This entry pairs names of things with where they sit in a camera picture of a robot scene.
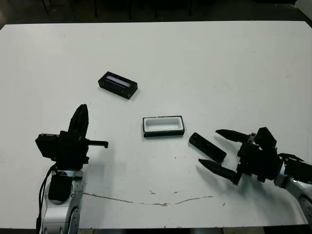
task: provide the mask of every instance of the crack on table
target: crack on table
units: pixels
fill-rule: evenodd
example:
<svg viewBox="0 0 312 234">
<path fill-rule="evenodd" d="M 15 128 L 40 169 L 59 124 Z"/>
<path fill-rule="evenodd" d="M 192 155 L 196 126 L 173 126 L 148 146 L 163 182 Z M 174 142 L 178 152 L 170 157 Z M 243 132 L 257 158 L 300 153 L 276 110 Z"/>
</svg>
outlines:
<svg viewBox="0 0 312 234">
<path fill-rule="evenodd" d="M 93 197 L 98 197 L 98 198 L 104 198 L 104 199 L 109 199 L 109 200 L 113 200 L 113 201 L 121 201 L 121 202 L 126 202 L 126 203 L 133 203 L 133 204 L 139 204 L 139 205 L 152 205 L 152 206 L 168 206 L 168 205 L 179 205 L 182 204 L 184 202 L 187 201 L 193 201 L 193 200 L 199 200 L 199 199 L 204 199 L 204 198 L 211 198 L 213 196 L 201 196 L 201 197 L 194 197 L 194 198 L 189 198 L 186 200 L 182 200 L 176 203 L 145 203 L 145 202 L 134 202 L 134 201 L 129 201 L 129 200 L 123 200 L 123 199 L 118 199 L 118 198 L 113 198 L 113 197 L 109 197 L 109 196 L 100 196 L 100 195 L 96 195 L 96 194 L 90 194 L 90 193 L 86 193 L 84 192 L 83 194 L 88 195 L 88 196 L 93 196 Z"/>
</svg>

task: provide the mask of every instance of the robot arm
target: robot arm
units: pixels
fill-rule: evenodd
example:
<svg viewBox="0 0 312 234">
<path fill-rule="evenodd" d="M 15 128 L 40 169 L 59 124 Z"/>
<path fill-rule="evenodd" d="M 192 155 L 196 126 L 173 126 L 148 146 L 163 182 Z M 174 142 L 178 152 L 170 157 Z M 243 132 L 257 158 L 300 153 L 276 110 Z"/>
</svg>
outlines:
<svg viewBox="0 0 312 234">
<path fill-rule="evenodd" d="M 242 143 L 237 153 L 240 160 L 236 172 L 211 160 L 199 159 L 199 162 L 236 185 L 242 174 L 257 175 L 260 182 L 274 180 L 276 186 L 286 189 L 297 199 L 312 228 L 312 166 L 295 155 L 278 154 L 276 140 L 266 127 L 250 135 L 232 130 L 216 132 L 228 140 Z"/>
<path fill-rule="evenodd" d="M 40 134 L 36 144 L 42 156 L 55 161 L 44 179 L 39 193 L 39 216 L 36 233 L 40 233 L 41 222 L 43 234 L 75 234 L 79 227 L 80 200 L 83 194 L 83 164 L 89 145 L 108 147 L 107 141 L 92 141 L 85 138 L 88 128 L 87 105 L 80 105 L 72 119 L 68 131 L 59 135 Z M 51 182 L 45 189 L 48 176 Z M 41 219 L 43 198 L 46 210 Z"/>
</svg>

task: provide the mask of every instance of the black rectangular box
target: black rectangular box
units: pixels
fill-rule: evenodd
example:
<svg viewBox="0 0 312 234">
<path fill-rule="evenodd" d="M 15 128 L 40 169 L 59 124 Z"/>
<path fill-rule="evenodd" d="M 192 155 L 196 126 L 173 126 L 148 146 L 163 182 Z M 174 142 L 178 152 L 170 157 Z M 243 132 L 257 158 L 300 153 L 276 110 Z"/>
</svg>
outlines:
<svg viewBox="0 0 312 234">
<path fill-rule="evenodd" d="M 221 163 L 226 156 L 226 152 L 216 147 L 198 133 L 193 133 L 189 142 L 218 163 Z"/>
<path fill-rule="evenodd" d="M 111 72 L 107 72 L 98 80 L 101 88 L 114 94 L 130 99 L 137 90 L 137 83 Z"/>
</svg>

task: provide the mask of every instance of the table surface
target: table surface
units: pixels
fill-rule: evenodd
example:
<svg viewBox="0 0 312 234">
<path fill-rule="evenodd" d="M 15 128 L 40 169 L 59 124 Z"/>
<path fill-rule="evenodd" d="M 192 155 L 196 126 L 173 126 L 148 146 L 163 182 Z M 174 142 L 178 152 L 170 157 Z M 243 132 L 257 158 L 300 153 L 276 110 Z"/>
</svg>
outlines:
<svg viewBox="0 0 312 234">
<path fill-rule="evenodd" d="M 267 126 L 279 152 L 312 161 L 312 30 L 296 21 L 7 25 L 0 31 L 0 228 L 34 228 L 53 164 L 35 144 L 89 109 L 80 228 L 306 223 L 296 200 L 243 176 L 238 186 L 198 163 L 198 132 Z M 98 87 L 107 71 L 138 83 L 124 99 Z M 183 137 L 143 138 L 142 118 L 182 115 Z"/>
</svg>

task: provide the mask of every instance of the black cable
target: black cable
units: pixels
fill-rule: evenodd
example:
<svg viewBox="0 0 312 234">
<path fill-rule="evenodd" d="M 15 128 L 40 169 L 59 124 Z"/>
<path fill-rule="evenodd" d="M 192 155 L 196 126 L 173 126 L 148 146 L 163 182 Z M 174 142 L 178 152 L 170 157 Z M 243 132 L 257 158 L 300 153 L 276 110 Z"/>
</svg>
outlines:
<svg viewBox="0 0 312 234">
<path fill-rule="evenodd" d="M 42 210 L 43 199 L 44 199 L 45 185 L 47 183 L 47 179 L 48 179 L 49 175 L 51 174 L 51 172 L 53 170 L 56 170 L 55 164 L 52 167 L 50 167 L 50 169 L 48 170 L 48 173 L 45 176 L 45 178 L 41 184 L 40 190 L 39 190 L 39 214 L 38 214 L 38 218 L 36 220 L 36 234 L 40 233 L 40 228 L 41 228 L 41 210 Z"/>
</svg>

